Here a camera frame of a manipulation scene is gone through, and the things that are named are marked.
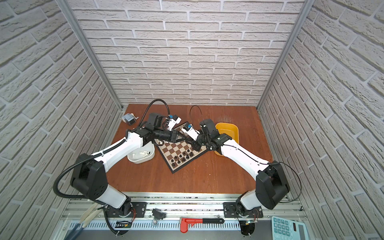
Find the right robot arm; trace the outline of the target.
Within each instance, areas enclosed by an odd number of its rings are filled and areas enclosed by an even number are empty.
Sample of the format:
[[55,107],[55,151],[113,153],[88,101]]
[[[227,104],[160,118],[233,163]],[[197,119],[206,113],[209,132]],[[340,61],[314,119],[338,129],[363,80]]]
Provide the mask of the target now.
[[272,210],[290,192],[290,186],[282,165],[276,161],[270,163],[259,158],[242,146],[231,136],[220,133],[211,119],[200,122],[197,131],[192,124],[186,124],[183,132],[192,138],[195,147],[205,146],[209,151],[234,161],[255,180],[255,189],[241,195],[238,200],[240,212],[247,212],[264,206]]

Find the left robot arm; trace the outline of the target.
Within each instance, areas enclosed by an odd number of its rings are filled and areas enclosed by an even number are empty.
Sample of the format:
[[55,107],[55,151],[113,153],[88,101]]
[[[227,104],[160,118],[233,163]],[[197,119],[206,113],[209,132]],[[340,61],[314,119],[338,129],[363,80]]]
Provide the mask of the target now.
[[174,126],[181,122],[176,115],[168,117],[151,113],[143,126],[127,130],[126,136],[97,153],[78,157],[71,176],[71,186],[86,199],[108,205],[127,216],[132,211],[131,198],[108,183],[107,172],[129,153],[155,140],[177,143],[185,140]]

